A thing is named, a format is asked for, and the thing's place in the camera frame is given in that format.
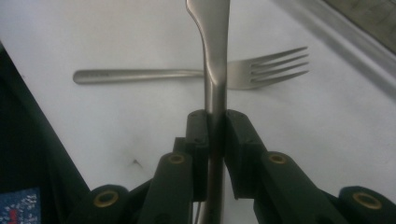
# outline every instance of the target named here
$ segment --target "utensil handle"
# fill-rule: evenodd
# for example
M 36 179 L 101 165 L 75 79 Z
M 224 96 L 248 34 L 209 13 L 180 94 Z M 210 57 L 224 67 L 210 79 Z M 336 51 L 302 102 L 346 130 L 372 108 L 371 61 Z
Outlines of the utensil handle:
M 197 24 L 204 44 L 205 111 L 210 143 L 207 198 L 201 203 L 197 223 L 221 224 L 230 0 L 187 0 L 187 10 Z
M 169 77 L 202 77 L 203 71 L 176 69 L 149 70 L 80 70 L 73 75 L 77 84 L 139 81 Z

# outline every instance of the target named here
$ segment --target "metal fork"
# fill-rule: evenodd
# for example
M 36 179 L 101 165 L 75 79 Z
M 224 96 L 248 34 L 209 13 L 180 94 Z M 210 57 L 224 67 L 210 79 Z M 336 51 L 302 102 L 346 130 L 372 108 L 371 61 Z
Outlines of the metal fork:
M 227 45 L 230 0 L 187 0 L 187 10 L 200 31 L 204 50 L 205 112 L 209 139 L 206 200 L 198 224 L 221 224 L 224 204 L 225 127 L 227 110 Z
M 308 71 L 296 71 L 288 75 L 284 75 L 283 73 L 308 64 L 307 62 L 290 64 L 307 57 L 308 54 L 293 57 L 294 54 L 302 52 L 305 49 L 307 47 L 290 49 L 258 58 L 229 62 L 227 64 L 227 88 L 231 90 L 256 89 L 303 75 Z M 188 69 L 79 70 L 74 74 L 73 80 L 77 84 L 93 84 L 203 76 L 203 71 Z

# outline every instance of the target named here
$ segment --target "white surface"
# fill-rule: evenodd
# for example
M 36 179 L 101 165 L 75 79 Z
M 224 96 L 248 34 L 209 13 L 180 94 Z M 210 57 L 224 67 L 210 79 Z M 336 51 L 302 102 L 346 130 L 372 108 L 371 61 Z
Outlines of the white surface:
M 309 25 L 269 1 L 232 1 L 229 60 L 308 46 L 310 73 L 229 91 L 228 107 L 247 114 L 267 148 L 289 154 L 318 187 L 337 195 L 360 185 L 396 202 L 395 79 L 342 39 L 331 49 L 330 38 L 311 33 L 321 24 Z M 1 1 L 0 39 L 92 189 L 133 189 L 151 178 L 185 135 L 187 115 L 204 107 L 199 78 L 72 80 L 78 69 L 202 68 L 201 37 L 184 1 Z M 350 65 L 343 52 L 371 70 Z M 252 201 L 236 202 L 228 179 L 226 189 L 225 223 L 257 223 Z

